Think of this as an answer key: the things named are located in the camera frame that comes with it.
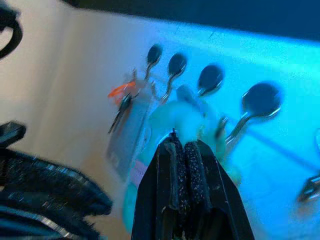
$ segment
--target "black strap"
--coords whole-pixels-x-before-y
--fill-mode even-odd
[[[22,40],[23,32],[19,23],[16,20],[11,22],[8,25],[8,27],[13,29],[12,37],[9,43],[2,50],[0,50],[0,59],[4,58],[5,56],[9,55],[13,50],[15,50]]]

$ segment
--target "metal hook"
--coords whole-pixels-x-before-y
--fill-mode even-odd
[[[168,65],[168,72],[170,77],[166,85],[165,94],[162,97],[158,97],[157,91],[156,91],[156,83],[154,81],[151,83],[152,95],[156,100],[158,100],[162,104],[165,104],[167,102],[172,91],[173,81],[185,71],[186,66],[187,66],[187,58],[184,55],[182,55],[181,53],[176,53],[175,55],[172,56]]]

